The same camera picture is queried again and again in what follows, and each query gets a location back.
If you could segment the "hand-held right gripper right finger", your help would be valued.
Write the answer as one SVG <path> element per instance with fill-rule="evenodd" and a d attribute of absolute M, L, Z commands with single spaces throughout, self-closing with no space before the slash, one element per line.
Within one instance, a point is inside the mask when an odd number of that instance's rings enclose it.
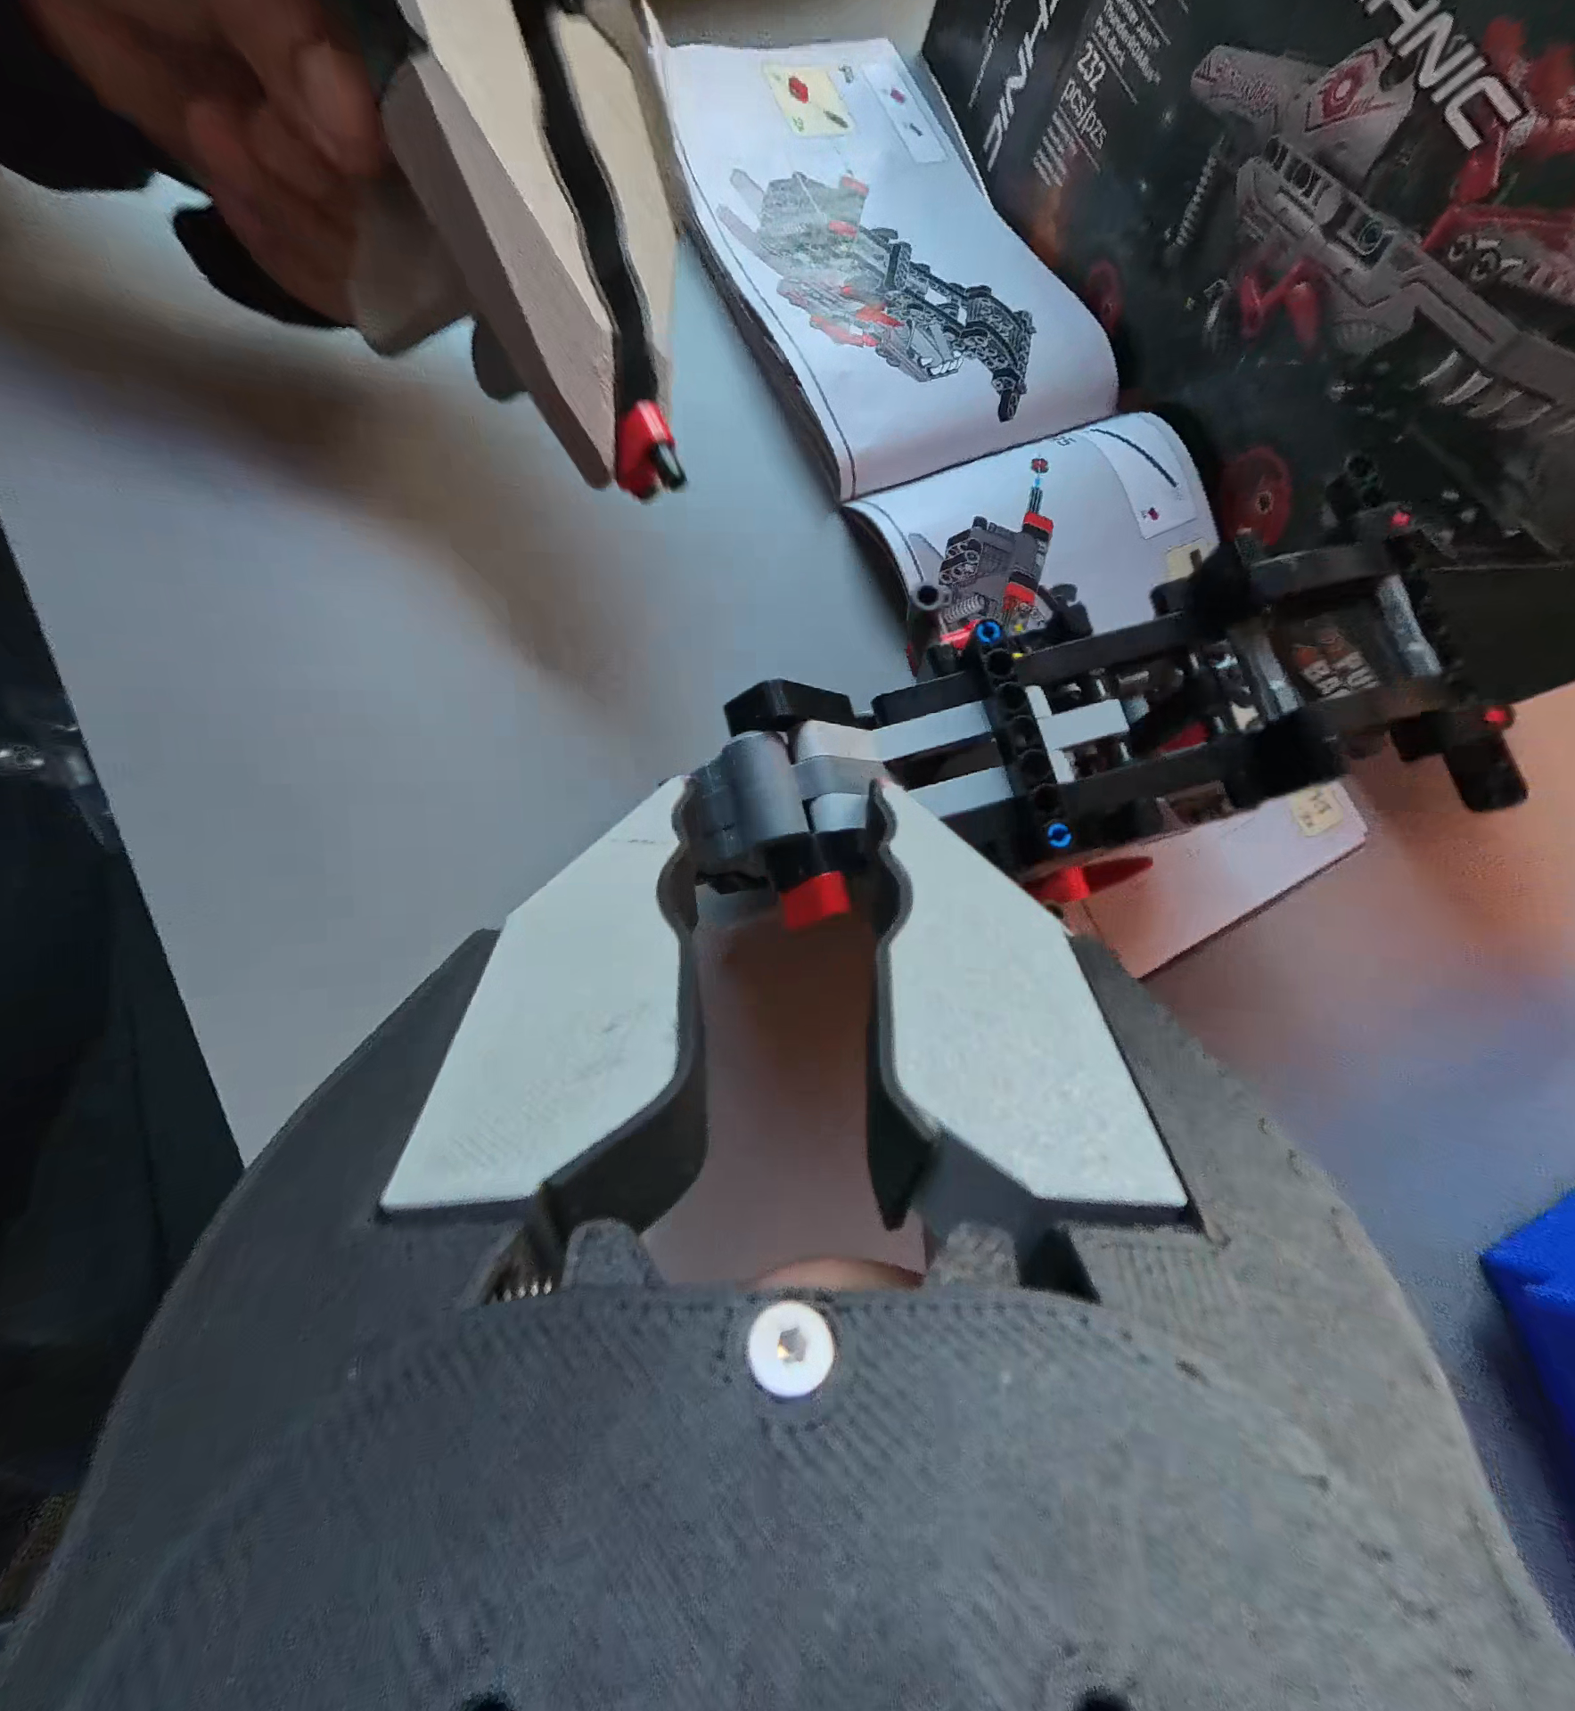
<path fill-rule="evenodd" d="M 884 1224 L 1181 1222 L 1194 1201 L 1062 921 L 898 784 L 871 786 L 868 832 Z"/>

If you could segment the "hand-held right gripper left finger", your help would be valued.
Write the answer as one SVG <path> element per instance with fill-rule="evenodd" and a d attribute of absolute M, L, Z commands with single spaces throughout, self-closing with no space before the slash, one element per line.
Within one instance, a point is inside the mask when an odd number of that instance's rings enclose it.
<path fill-rule="evenodd" d="M 709 1146 L 688 777 L 504 921 L 378 1208 L 649 1229 Z"/>

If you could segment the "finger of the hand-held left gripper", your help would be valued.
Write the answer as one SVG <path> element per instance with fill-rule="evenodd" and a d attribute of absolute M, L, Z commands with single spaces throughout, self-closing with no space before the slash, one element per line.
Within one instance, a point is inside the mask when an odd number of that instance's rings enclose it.
<path fill-rule="evenodd" d="M 604 488 L 627 413 L 592 267 L 613 206 L 559 53 L 561 5 L 349 5 L 392 160 L 362 205 L 351 322 L 383 356 L 472 322 L 481 390 L 529 397 Z"/>
<path fill-rule="evenodd" d="M 670 402 L 672 320 L 684 183 L 647 3 L 559 10 L 559 53 L 613 206 L 613 238 L 592 267 L 616 331 L 615 397 Z"/>

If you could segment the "red lego bush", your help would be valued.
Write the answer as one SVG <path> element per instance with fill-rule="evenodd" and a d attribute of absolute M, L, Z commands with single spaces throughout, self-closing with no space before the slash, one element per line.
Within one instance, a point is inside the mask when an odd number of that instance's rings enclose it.
<path fill-rule="evenodd" d="M 615 443 L 616 486 L 647 502 L 659 493 L 681 492 L 686 470 L 665 408 L 641 399 L 618 420 Z"/>

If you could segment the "black grey lego truck model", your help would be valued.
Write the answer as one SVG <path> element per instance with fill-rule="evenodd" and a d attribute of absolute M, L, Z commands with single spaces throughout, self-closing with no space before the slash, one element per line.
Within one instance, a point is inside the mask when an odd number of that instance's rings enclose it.
<path fill-rule="evenodd" d="M 1466 811 L 1513 809 L 1527 798 L 1516 707 L 1473 679 L 1436 600 L 1441 568 L 1459 561 L 1352 458 L 1318 545 L 1269 554 L 1247 527 L 1192 547 L 1142 623 L 1098 632 L 1074 586 L 1028 579 L 932 636 L 916 679 L 864 707 L 761 681 L 690 777 L 695 878 L 766 894 L 795 930 L 843 916 L 880 866 L 878 782 L 1053 909 L 1183 823 L 1334 784 L 1384 745 L 1438 759 Z"/>

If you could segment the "person's left forearm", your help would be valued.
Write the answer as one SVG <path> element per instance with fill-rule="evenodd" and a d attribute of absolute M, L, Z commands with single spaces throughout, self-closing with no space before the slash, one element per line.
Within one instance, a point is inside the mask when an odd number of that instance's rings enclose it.
<path fill-rule="evenodd" d="M 128 192 L 151 181 L 157 160 L 37 37 L 23 7 L 0 1 L 0 165 L 50 190 Z"/>

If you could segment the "black toy set box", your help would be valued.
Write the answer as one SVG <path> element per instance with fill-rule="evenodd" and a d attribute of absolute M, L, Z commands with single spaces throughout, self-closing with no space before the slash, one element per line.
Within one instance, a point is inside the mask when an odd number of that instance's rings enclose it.
<path fill-rule="evenodd" d="M 925 57 L 1228 536 L 1374 481 L 1489 693 L 1575 681 L 1575 1 L 935 3 Z"/>

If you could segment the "person's left hand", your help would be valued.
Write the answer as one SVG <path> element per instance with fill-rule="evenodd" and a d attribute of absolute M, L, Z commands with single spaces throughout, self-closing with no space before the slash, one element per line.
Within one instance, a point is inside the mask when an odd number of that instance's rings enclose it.
<path fill-rule="evenodd" d="M 314 1 L 34 1 L 39 37 L 192 171 L 251 262 L 351 324 L 367 187 L 390 165 L 376 96 Z"/>

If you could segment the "open instruction booklet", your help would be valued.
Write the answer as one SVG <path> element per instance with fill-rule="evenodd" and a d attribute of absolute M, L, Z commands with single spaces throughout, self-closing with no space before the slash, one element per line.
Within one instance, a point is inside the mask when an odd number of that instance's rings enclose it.
<path fill-rule="evenodd" d="M 1121 411 L 1110 335 L 1003 221 L 891 42 L 656 53 L 691 231 L 896 577 L 914 677 L 932 636 L 1012 584 L 1071 584 L 1117 631 L 1192 547 L 1229 543 L 1187 435 Z M 1098 928 L 1153 973 L 1365 837 L 1336 782 L 1181 823 L 1133 871 L 1092 869 Z"/>

